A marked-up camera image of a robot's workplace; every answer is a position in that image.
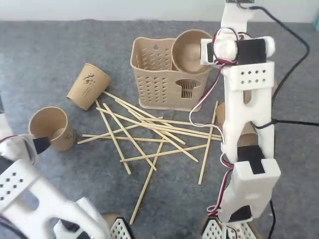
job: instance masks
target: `gray carpet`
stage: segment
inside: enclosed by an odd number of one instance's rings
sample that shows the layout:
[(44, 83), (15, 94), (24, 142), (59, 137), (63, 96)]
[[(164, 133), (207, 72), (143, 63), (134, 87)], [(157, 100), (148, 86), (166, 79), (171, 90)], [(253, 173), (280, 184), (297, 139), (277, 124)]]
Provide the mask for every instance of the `gray carpet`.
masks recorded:
[[(309, 42), (312, 51), (279, 93), (273, 116), (318, 122), (319, 33), (310, 24), (289, 26)], [(137, 106), (138, 93), (129, 63), (136, 37), (176, 37), (191, 28), (214, 33), (218, 27), (217, 22), (0, 22), (0, 90), (8, 121), (15, 133), (25, 133), (36, 110), (58, 106), (67, 112), (78, 135), (106, 132), (94, 107), (84, 112), (66, 99), (85, 62), (109, 74), (113, 79), (111, 93)], [(304, 53), (300, 43), (274, 23), (251, 23), (249, 33), (274, 37), (277, 52), (272, 60), (276, 62), (278, 80)], [(208, 83), (215, 74), (215, 71), (211, 73)], [(128, 116), (112, 99), (101, 96), (99, 100)], [(194, 118), (210, 122), (216, 100), (223, 101), (222, 81)], [(183, 112), (149, 112), (166, 119), (187, 120), (187, 113)], [(118, 128), (113, 120), (109, 121), (112, 128)], [(277, 214), (273, 238), (318, 238), (318, 133), (313, 127), (276, 125), (276, 159), (282, 176), (273, 193)], [(141, 128), (132, 130), (132, 135), (155, 136)], [(189, 146), (205, 143), (205, 139), (181, 138)], [(121, 141), (120, 146), (126, 157), (138, 156), (131, 143)], [(157, 146), (157, 143), (141, 143), (146, 153), (155, 152)], [(199, 163), (183, 154), (159, 158), (158, 172), (153, 174), (132, 226), (136, 238), (195, 238), (206, 207), (216, 201), (225, 172), (218, 161), (219, 147), (218, 142), (212, 143), (202, 186), (198, 186), (197, 181), (204, 149), (192, 152), (200, 159)], [(166, 145), (165, 150), (169, 149), (173, 148)], [(100, 212), (120, 212), (129, 220), (149, 165), (144, 161), (130, 163), (133, 173), (128, 176), (118, 161), (112, 141), (96, 140), (76, 145), (64, 153), (50, 148), (42, 154), (36, 168), (67, 198), (88, 197)], [(266, 238), (272, 222), (269, 207), (255, 222)], [(0, 234), (2, 239), (15, 238), (3, 229)]]

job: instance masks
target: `cup rim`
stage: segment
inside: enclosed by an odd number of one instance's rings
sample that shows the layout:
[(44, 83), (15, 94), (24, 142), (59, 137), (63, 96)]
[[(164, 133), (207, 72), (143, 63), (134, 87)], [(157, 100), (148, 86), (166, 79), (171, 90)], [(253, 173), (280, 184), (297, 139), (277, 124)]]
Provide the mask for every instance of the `cup rim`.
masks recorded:
[(66, 123), (65, 123), (65, 127), (64, 127), (63, 132), (62, 132), (58, 137), (55, 137), (55, 138), (53, 138), (53, 139), (50, 139), (50, 141), (52, 142), (52, 141), (55, 141), (55, 140), (59, 139), (59, 138), (61, 137), (61, 135), (63, 135), (63, 133), (66, 131), (66, 127), (67, 127), (68, 124), (69, 124), (68, 116), (66, 115), (66, 113), (65, 113), (65, 111), (64, 111), (63, 109), (61, 109), (61, 108), (59, 108), (59, 107), (57, 107), (57, 106), (47, 106), (47, 107), (44, 107), (44, 108), (39, 109), (38, 111), (36, 111), (36, 112), (32, 115), (32, 117), (31, 117), (31, 119), (30, 119), (30, 121), (29, 121), (28, 130), (29, 130), (29, 133), (33, 135), (33, 133), (31, 132), (31, 128), (30, 128), (30, 127), (31, 127), (31, 122), (32, 122), (33, 118), (34, 118), (40, 111), (43, 111), (43, 110), (49, 109), (49, 108), (51, 108), (51, 109), (58, 109), (58, 110), (62, 111), (63, 114), (64, 114), (64, 116), (65, 116), (65, 118), (66, 118)]

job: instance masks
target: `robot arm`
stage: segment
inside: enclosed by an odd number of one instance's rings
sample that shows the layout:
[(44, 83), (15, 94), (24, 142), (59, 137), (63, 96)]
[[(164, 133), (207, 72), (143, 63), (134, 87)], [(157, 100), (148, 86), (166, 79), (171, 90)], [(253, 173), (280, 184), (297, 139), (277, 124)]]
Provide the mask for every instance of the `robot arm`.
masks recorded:
[[(0, 175), (0, 214), (30, 239), (52, 238), (47, 225), (51, 218), (75, 223), (80, 228), (75, 233), (65, 230), (57, 238), (77, 238), (73, 236), (85, 231), (95, 239), (110, 239), (108, 227), (105, 222), (101, 224), (103, 219), (88, 201), (81, 199), (74, 203), (67, 200), (34, 169), (32, 164), (43, 147), (43, 143), (36, 147), (34, 142), (31, 135), (23, 134), (8, 137), (0, 143), (1, 160), (7, 165)], [(21, 197), (24, 191), (29, 191), (39, 200), (37, 209), (31, 210), (24, 204)]]
[[(258, 218), (281, 174), (274, 159), (273, 125), (257, 129), (258, 145), (237, 147), (246, 123), (265, 125), (271, 121), (274, 62), (267, 58), (275, 52), (274, 40), (271, 37), (238, 39), (236, 36), (238, 32), (246, 32), (247, 21), (252, 17), (253, 10), (226, 0), (222, 28), (214, 37), (214, 43), (212, 39), (201, 41), (203, 64), (214, 65), (216, 58), (236, 61), (235, 65), (225, 66), (221, 71), (225, 93), (225, 141), (221, 149), (234, 164), (230, 184), (218, 209), (219, 220), (226, 224)], [(209, 51), (209, 45), (213, 45), (214, 54)], [(245, 104), (243, 94), (248, 90), (252, 92), (252, 99)]]

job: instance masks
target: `wooden skewer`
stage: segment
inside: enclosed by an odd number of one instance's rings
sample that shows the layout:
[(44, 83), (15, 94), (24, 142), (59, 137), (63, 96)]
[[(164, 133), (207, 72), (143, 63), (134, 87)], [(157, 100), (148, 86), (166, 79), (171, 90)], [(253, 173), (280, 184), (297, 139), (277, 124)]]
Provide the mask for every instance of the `wooden skewer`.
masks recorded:
[[(98, 101), (95, 101), (95, 103), (96, 103), (97, 107), (100, 107), (100, 104), (99, 104)], [(117, 151), (118, 151), (118, 153), (119, 153), (119, 155), (120, 155), (120, 158), (121, 158), (122, 160), (124, 160), (124, 159), (125, 159), (125, 158), (124, 158), (124, 155), (123, 155), (123, 153), (122, 153), (122, 151), (121, 151), (121, 148), (120, 148), (118, 142), (116, 141), (116, 139), (115, 139), (115, 137), (114, 137), (114, 134), (113, 134), (113, 132), (112, 132), (112, 129), (111, 129), (111, 127), (110, 127), (108, 121), (106, 120), (105, 115), (104, 115), (102, 112), (100, 112), (100, 113), (101, 113), (102, 119), (103, 119), (103, 121), (104, 121), (104, 123), (105, 123), (105, 125), (106, 125), (106, 128), (108, 129), (108, 131), (109, 131), (110, 134), (111, 134), (112, 140), (113, 140), (114, 145), (115, 145), (115, 147), (116, 147), (116, 149), (117, 149)], [(128, 164), (127, 164), (127, 163), (124, 163), (124, 167), (125, 167), (127, 173), (130, 175), (130, 174), (131, 174), (131, 170), (130, 170)]]
[(152, 118), (152, 119), (156, 119), (156, 117), (153, 116), (153, 115), (151, 115), (150, 113), (147, 113), (146, 111), (143, 111), (143, 110), (141, 110), (140, 108), (138, 108), (138, 107), (136, 107), (136, 106), (133, 106), (132, 104), (130, 104), (130, 103), (128, 103), (128, 102), (126, 102), (126, 101), (124, 101), (124, 100), (122, 100), (122, 99), (120, 99), (120, 98), (114, 96), (114, 95), (112, 95), (112, 94), (109, 93), (109, 92), (104, 91), (103, 93), (106, 94), (106, 95), (109, 96), (109, 97), (112, 97), (114, 100), (118, 100), (118, 101), (122, 102), (124, 105), (127, 105), (127, 106), (131, 107), (132, 109), (134, 109), (134, 110), (136, 110), (136, 111), (138, 111), (138, 112), (140, 112), (140, 113), (142, 113), (142, 114), (144, 114), (144, 115), (146, 115), (146, 116), (148, 116), (148, 117), (150, 117), (150, 118)]
[[(202, 145), (198, 145), (198, 146), (194, 146), (194, 147), (184, 148), (184, 150), (191, 151), (191, 150), (195, 150), (195, 149), (205, 148), (206, 146), (207, 146), (207, 144), (202, 144)], [(146, 156), (138, 156), (138, 157), (134, 157), (134, 158), (126, 158), (124, 160), (121, 160), (120, 162), (122, 162), (122, 163), (131, 162), (131, 161), (145, 159), (145, 157), (152, 158), (152, 157), (156, 157), (156, 156), (159, 157), (159, 156), (169, 155), (169, 154), (174, 154), (174, 153), (181, 153), (181, 151), (179, 149), (176, 149), (176, 150), (167, 151), (167, 152), (149, 154), (149, 155), (146, 155)]]
[[(83, 134), (82, 137), (87, 137), (87, 138), (92, 138), (92, 137), (95, 137), (97, 135), (95, 134)], [(112, 137), (110, 136), (104, 136), (104, 137), (101, 137), (101, 138), (105, 138), (105, 139), (111, 139)], [(119, 140), (130, 140), (128, 137), (120, 137), (120, 136), (115, 136), (115, 139), (119, 139)], [(157, 138), (136, 138), (136, 137), (133, 137), (133, 139), (135, 141), (146, 141), (146, 142), (158, 142), (158, 143), (161, 143), (161, 142), (168, 142), (167, 140), (165, 139), (157, 139)]]
[[(136, 128), (136, 127), (139, 127), (139, 126), (140, 126), (140, 125), (133, 124), (133, 125), (130, 125), (130, 126), (125, 127), (125, 129), (132, 129), (132, 128)], [(120, 129), (114, 130), (114, 131), (113, 131), (113, 134), (119, 133), (119, 132), (122, 132), (122, 131), (123, 131), (123, 130), (120, 128)], [(77, 144), (87, 143), (87, 142), (96, 140), (96, 139), (98, 139), (98, 138), (103, 138), (103, 137), (106, 137), (106, 136), (109, 136), (109, 135), (110, 135), (110, 133), (104, 133), (104, 134), (100, 134), (100, 135), (95, 135), (94, 137), (81, 140), (81, 141), (77, 142)]]
[[(134, 112), (133, 109), (131, 109), (131, 111), (132, 111), (132, 112), (131, 112), (132, 115), (134, 115), (136, 118), (139, 117), (139, 116), (137, 115), (137, 113)], [(175, 142), (174, 142), (173, 140), (171, 140), (169, 137), (167, 137), (166, 135), (164, 135), (163, 133), (161, 133), (159, 130), (153, 129), (153, 128), (152, 128), (152, 130), (153, 130), (154, 132), (156, 132), (158, 135), (160, 135), (161, 137), (163, 137), (164, 139), (169, 140), (172, 145), (174, 145), (176, 148), (178, 148), (180, 151), (182, 151), (184, 154), (186, 154), (186, 155), (187, 155), (188, 157), (190, 157), (192, 160), (194, 160), (195, 162), (198, 162), (198, 160), (197, 160), (193, 155), (191, 155), (190, 153), (188, 153), (185, 149), (183, 149), (182, 147), (180, 147), (177, 143), (175, 143)]]
[(184, 125), (192, 125), (190, 122), (184, 122), (184, 121), (175, 121), (175, 120), (169, 120), (169, 119), (154, 119), (154, 118), (141, 118), (142, 120), (146, 121), (152, 121), (152, 122), (161, 122), (161, 123), (174, 123), (174, 124), (184, 124)]
[[(153, 123), (146, 123), (145, 125), (147, 126), (152, 126), (154, 125)], [(171, 126), (166, 126), (166, 125), (159, 125), (159, 124), (156, 124), (156, 126), (158, 127), (161, 127), (161, 128), (168, 128), (168, 129), (175, 129), (175, 130), (179, 130), (179, 131), (184, 131), (184, 132), (190, 132), (190, 133), (196, 133), (196, 134), (201, 134), (201, 135), (205, 135), (205, 136), (209, 136), (209, 133), (206, 133), (206, 132), (201, 132), (201, 131), (196, 131), (196, 130), (191, 130), (191, 129), (187, 129), (187, 128), (179, 128), (179, 127), (171, 127)], [(217, 135), (217, 134), (213, 134), (212, 135), (213, 137), (216, 137), (216, 138), (221, 138), (220, 135)]]
[[(142, 126), (145, 127), (145, 128), (150, 128), (150, 129), (158, 129), (158, 130), (163, 129), (162, 127), (158, 126), (157, 124), (156, 125), (142, 124)], [(198, 137), (198, 138), (207, 138), (207, 139), (209, 138), (207, 135), (189, 133), (189, 132), (179, 131), (179, 130), (171, 129), (171, 128), (165, 128), (165, 130), (167, 130), (168, 132), (179, 133), (179, 134), (189, 135), (189, 136)], [(213, 137), (212, 136), (211, 139), (217, 140), (217, 141), (221, 141), (221, 138), (219, 138), (219, 137)]]
[[(144, 151), (140, 148), (140, 146), (136, 143), (136, 141), (132, 138), (132, 136), (129, 134), (129, 132), (124, 128), (124, 126), (121, 124), (121, 122), (118, 120), (118, 118), (116, 118), (116, 116), (113, 114), (113, 112), (111, 111), (111, 109), (105, 104), (103, 103), (104, 108), (106, 108), (106, 110), (110, 113), (110, 115), (112, 116), (112, 118), (115, 120), (115, 122), (119, 125), (119, 127), (123, 130), (123, 132), (126, 134), (126, 136), (131, 140), (132, 144), (135, 146), (135, 148), (137, 148), (137, 150), (141, 153), (141, 155), (145, 156), (146, 154), (144, 153)], [(152, 164), (152, 162), (150, 161), (149, 158), (146, 158), (146, 161), (149, 163), (149, 165), (152, 167), (152, 169), (154, 169), (155, 171), (157, 171), (157, 169), (155, 168), (155, 166)]]
[[(218, 101), (216, 101), (215, 104), (215, 109), (214, 109), (214, 113), (213, 113), (213, 118), (211, 120), (211, 123), (214, 124), (215, 123), (215, 118), (216, 118), (216, 109), (218, 106)], [(211, 135), (213, 134), (213, 127), (211, 127), (209, 129), (209, 136), (208, 138), (211, 138)], [(204, 175), (204, 170), (205, 170), (205, 166), (206, 166), (206, 161), (207, 161), (207, 156), (208, 156), (208, 152), (209, 152), (209, 147), (210, 147), (210, 140), (207, 141), (207, 147), (205, 149), (205, 154), (204, 154), (204, 159), (203, 159), (203, 163), (201, 166), (201, 170), (200, 170), (200, 176), (199, 176), (199, 180), (198, 180), (198, 184), (201, 185), (201, 182), (203, 180), (203, 175)]]
[[(133, 109), (130, 108), (129, 106), (125, 105), (123, 102), (118, 101), (118, 100), (115, 100), (115, 102), (117, 102), (118, 104), (120, 104), (121, 106), (123, 106), (124, 108), (126, 108), (130, 113), (132, 113), (131, 111), (133, 111)], [(140, 115), (140, 114), (137, 113), (136, 111), (134, 111), (134, 112), (135, 112), (135, 114), (136, 114), (137, 116), (139, 116), (139, 117), (137, 118), (138, 120), (140, 120), (140, 117), (143, 117), (142, 115)], [(161, 131), (163, 134), (168, 135), (169, 137), (175, 139), (177, 142), (180, 142), (180, 143), (183, 144), (183, 145), (186, 144), (185, 141), (181, 140), (180, 138), (178, 138), (178, 137), (175, 136), (174, 134), (172, 134), (172, 133), (170, 133), (170, 132), (167, 132), (166, 130), (164, 131), (164, 129), (163, 129), (163, 130), (160, 130), (160, 131)]]
[[(159, 152), (161, 151), (162, 146), (163, 146), (163, 142), (161, 142), (161, 143), (159, 144), (157, 153), (159, 153)], [(155, 158), (154, 158), (154, 160), (153, 160), (153, 165), (156, 165), (156, 162), (158, 161), (158, 158), (159, 158), (158, 156), (155, 156)], [(147, 176), (147, 178), (146, 178), (146, 181), (145, 181), (144, 186), (143, 186), (143, 188), (142, 188), (141, 194), (140, 194), (140, 196), (139, 196), (139, 199), (138, 199), (138, 201), (137, 201), (137, 203), (136, 203), (136, 206), (135, 206), (135, 208), (134, 208), (133, 214), (132, 214), (132, 216), (131, 216), (130, 225), (132, 225), (133, 222), (134, 222), (134, 219), (135, 219), (135, 217), (136, 217), (136, 214), (137, 214), (137, 212), (138, 212), (138, 209), (139, 209), (139, 207), (140, 207), (140, 204), (141, 204), (141, 202), (142, 202), (144, 193), (145, 193), (145, 191), (146, 191), (146, 188), (148, 187), (148, 184), (149, 184), (149, 181), (150, 181), (150, 179), (151, 179), (152, 174), (153, 174), (153, 169), (150, 168), (149, 174), (148, 174), (148, 176)]]

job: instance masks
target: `black cable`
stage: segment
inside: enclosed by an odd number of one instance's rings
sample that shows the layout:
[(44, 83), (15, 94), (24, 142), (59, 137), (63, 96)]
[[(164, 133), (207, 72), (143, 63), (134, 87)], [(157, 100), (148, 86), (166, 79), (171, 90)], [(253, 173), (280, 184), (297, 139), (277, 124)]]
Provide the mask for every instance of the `black cable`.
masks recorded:
[(269, 123), (264, 124), (262, 126), (257, 126), (254, 123), (251, 123), (251, 124), (256, 129), (263, 129), (263, 128), (266, 128), (272, 124), (277, 124), (277, 123), (290, 123), (290, 124), (300, 124), (300, 125), (308, 125), (308, 126), (319, 126), (319, 123), (315, 123), (315, 122), (295, 121), (295, 120), (285, 120), (285, 119), (272, 119)]
[(271, 228), (268, 234), (268, 239), (271, 238), (276, 225), (276, 214), (275, 214), (275, 209), (274, 209), (274, 204), (272, 199), (269, 201), (269, 205), (270, 205), (271, 213), (273, 214), (273, 224), (271, 225)]
[(2, 225), (4, 228), (10, 230), (11, 232), (13, 232), (14, 234), (16, 234), (18, 237), (20, 237), (21, 239), (28, 239), (22, 232), (20, 232), (18, 229), (14, 228), (13, 226), (11, 226), (8, 223), (5, 222), (1, 222), (0, 221), (0, 225)]
[(270, 17), (272, 20), (274, 20), (279, 26), (281, 26), (284, 30), (286, 30), (287, 32), (289, 32), (292, 36), (294, 36), (298, 41), (300, 41), (305, 47), (306, 47), (306, 53), (303, 55), (302, 58), (300, 58), (300, 60), (292, 66), (292, 68), (286, 73), (286, 75), (283, 77), (283, 79), (281, 80), (281, 82), (279, 83), (277, 89), (275, 90), (273, 96), (272, 96), (272, 105), (275, 102), (275, 99), (277, 97), (278, 92), (280, 91), (280, 89), (282, 88), (282, 86), (284, 85), (284, 83), (286, 82), (286, 80), (288, 79), (288, 77), (291, 75), (291, 73), (308, 57), (309, 53), (310, 53), (310, 47), (308, 45), (308, 43), (306, 43), (305, 40), (303, 40), (297, 33), (295, 33), (294, 31), (292, 31), (289, 27), (287, 27), (285, 24), (283, 24), (281, 21), (279, 21), (277, 18), (275, 18), (270, 12), (268, 12), (267, 9), (265, 9), (262, 6), (251, 6), (248, 9), (250, 10), (262, 10), (266, 15), (268, 15), (268, 17)]
[[(306, 43), (305, 40), (303, 40), (298, 34), (296, 34), (293, 30), (291, 30), (289, 27), (287, 27), (285, 24), (283, 24), (280, 20), (278, 20), (276, 17), (274, 17), (267, 9), (265, 9), (262, 6), (251, 6), (248, 9), (250, 10), (262, 10), (267, 16), (269, 16), (272, 20), (274, 20), (279, 26), (281, 26), (284, 30), (286, 30), (287, 32), (289, 32), (292, 36), (294, 36), (298, 41), (300, 41), (305, 47), (306, 47), (306, 52), (303, 55), (302, 58), (300, 58), (300, 60), (292, 66), (292, 68), (286, 73), (286, 75), (283, 77), (283, 79), (281, 80), (281, 82), (279, 83), (278, 87), (276, 88), (275, 92), (273, 93), (272, 96), (272, 105), (274, 105), (275, 103), (275, 99), (280, 91), (280, 89), (283, 87), (284, 83), (286, 82), (286, 80), (289, 78), (289, 76), (292, 74), (292, 72), (308, 57), (309, 53), (310, 53), (310, 47), (308, 45), (308, 43)], [(262, 128), (266, 128), (268, 126), (270, 126), (271, 124), (275, 124), (275, 123), (292, 123), (292, 124), (302, 124), (302, 125), (312, 125), (312, 126), (319, 126), (319, 123), (315, 123), (315, 122), (304, 122), (304, 121), (293, 121), (293, 120), (279, 120), (279, 119), (273, 119), (271, 122), (262, 125), (262, 126), (256, 126), (253, 124), (253, 126), (256, 129), (262, 129)]]

